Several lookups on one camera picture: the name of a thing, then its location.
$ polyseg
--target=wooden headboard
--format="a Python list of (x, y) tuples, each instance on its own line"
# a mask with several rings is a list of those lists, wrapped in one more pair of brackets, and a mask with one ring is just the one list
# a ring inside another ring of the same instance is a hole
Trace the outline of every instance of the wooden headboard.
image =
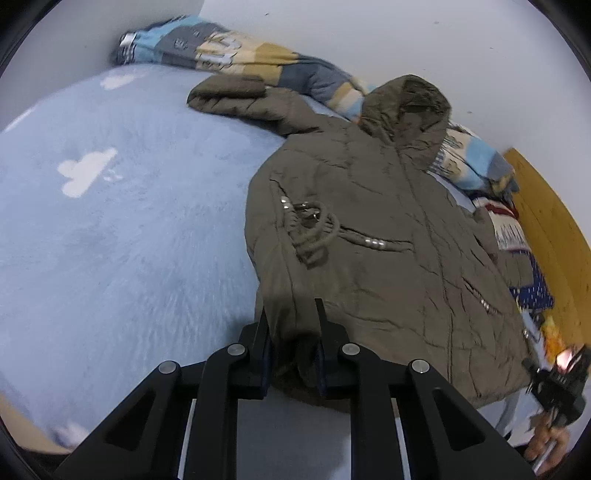
[(591, 249), (564, 203), (514, 148), (505, 153), (515, 169), (519, 222), (556, 304), (547, 315), (567, 344), (591, 343)]

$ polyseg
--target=person's hand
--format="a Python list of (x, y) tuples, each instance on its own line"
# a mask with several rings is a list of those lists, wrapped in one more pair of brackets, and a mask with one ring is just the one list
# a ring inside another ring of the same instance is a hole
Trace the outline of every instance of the person's hand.
[(527, 461), (531, 462), (544, 453), (546, 450), (546, 443), (551, 439), (556, 440), (556, 446), (538, 470), (538, 475), (541, 475), (551, 468), (554, 468), (562, 461), (566, 455), (569, 438), (570, 433), (566, 428), (550, 428), (550, 415), (545, 413), (538, 423), (538, 426), (535, 428), (534, 436), (528, 443), (527, 450), (523, 456)]

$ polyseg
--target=mattress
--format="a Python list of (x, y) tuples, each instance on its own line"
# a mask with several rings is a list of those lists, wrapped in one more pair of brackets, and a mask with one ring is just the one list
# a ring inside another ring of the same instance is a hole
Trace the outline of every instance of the mattress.
[[(187, 108), (208, 75), (119, 67), (0, 134), (0, 390), (50, 436), (92, 430), (161, 361), (203, 361), (254, 321), (246, 192), (283, 139)], [(510, 429), (516, 395), (480, 412)], [(241, 480), (350, 475), (349, 417), (278, 391), (241, 401), (238, 442)]]

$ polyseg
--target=dark blue fabric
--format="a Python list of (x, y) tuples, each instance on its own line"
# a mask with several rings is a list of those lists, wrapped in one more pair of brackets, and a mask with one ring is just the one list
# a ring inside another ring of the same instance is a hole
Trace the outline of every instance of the dark blue fabric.
[(551, 295), (544, 275), (540, 270), (534, 255), (527, 250), (514, 252), (515, 255), (527, 255), (530, 258), (531, 269), (534, 273), (534, 282), (526, 287), (509, 287), (513, 298), (522, 309), (532, 312), (550, 309), (554, 306), (554, 297)]

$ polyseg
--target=light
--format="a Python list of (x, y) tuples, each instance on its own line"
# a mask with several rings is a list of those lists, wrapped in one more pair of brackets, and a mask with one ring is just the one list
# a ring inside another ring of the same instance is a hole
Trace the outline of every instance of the light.
[(573, 350), (572, 348), (567, 348), (563, 350), (556, 356), (556, 366), (558, 367), (558, 371), (562, 374), (568, 373), (570, 361), (573, 359)]

